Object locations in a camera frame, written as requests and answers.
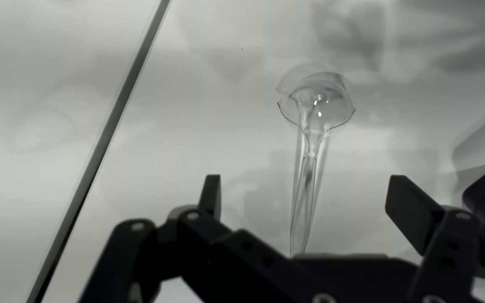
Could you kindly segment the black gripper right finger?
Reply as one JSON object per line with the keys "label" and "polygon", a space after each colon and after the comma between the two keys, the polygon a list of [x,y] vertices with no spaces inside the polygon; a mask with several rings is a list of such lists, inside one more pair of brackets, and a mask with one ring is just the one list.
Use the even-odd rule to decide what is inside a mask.
{"label": "black gripper right finger", "polygon": [[406,176],[389,179],[386,214],[421,256],[408,303],[475,303],[478,221],[465,211],[440,206]]}

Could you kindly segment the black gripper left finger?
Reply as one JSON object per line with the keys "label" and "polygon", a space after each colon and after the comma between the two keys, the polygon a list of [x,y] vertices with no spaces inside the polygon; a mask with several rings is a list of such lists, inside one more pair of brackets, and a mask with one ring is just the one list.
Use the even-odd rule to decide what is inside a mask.
{"label": "black gripper left finger", "polygon": [[204,303],[333,303],[323,282],[246,231],[221,223],[221,179],[157,226],[120,223],[77,303],[153,303],[180,278]]}

